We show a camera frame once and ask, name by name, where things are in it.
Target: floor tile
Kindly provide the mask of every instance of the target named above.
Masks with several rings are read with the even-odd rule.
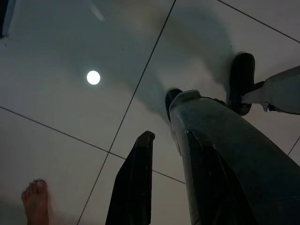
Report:
[[[291,153],[289,154],[290,158],[300,165],[300,141],[298,140],[296,145],[293,147]]]
[[[112,146],[126,157],[145,130],[156,135],[153,169],[184,180],[165,113],[169,88],[196,89],[226,101],[230,64],[239,52],[256,60],[255,82],[299,65],[300,44],[218,1],[178,0]],[[300,117],[266,113],[254,105],[245,117],[284,152],[300,135]]]
[[[50,224],[76,225],[106,152],[0,109],[0,224],[26,224],[22,191],[42,178]]]
[[[109,154],[79,225],[105,224],[116,175],[124,160]],[[152,173],[151,224],[190,224],[186,185]]]
[[[172,3],[22,1],[0,51],[0,106],[109,150]]]
[[[232,7],[300,41],[297,0],[222,0]]]

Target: white tile floor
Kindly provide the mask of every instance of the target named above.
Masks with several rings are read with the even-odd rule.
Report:
[[[286,1],[224,2],[176,0],[159,36],[173,0],[21,1],[0,50],[0,224],[25,224],[20,195],[35,178],[49,184],[51,224],[105,224],[122,158],[145,130],[156,134],[152,224],[190,224],[165,91],[226,100],[241,51],[255,57],[256,82],[300,64],[299,15]],[[90,70],[99,85],[86,82]],[[299,116],[255,105],[245,119],[300,164]]]

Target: circular light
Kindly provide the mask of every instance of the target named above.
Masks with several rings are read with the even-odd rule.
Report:
[[[100,74],[97,71],[90,71],[86,76],[86,79],[90,84],[95,85],[100,81]]]

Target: toenail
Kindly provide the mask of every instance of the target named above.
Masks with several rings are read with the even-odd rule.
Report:
[[[43,182],[43,181],[38,181],[38,182],[37,182],[37,186],[38,186],[39,188],[41,188],[42,186],[44,186],[44,182]]]

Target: bare foot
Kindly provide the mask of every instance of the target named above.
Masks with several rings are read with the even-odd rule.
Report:
[[[27,225],[49,225],[47,184],[43,180],[34,180],[21,197]]]

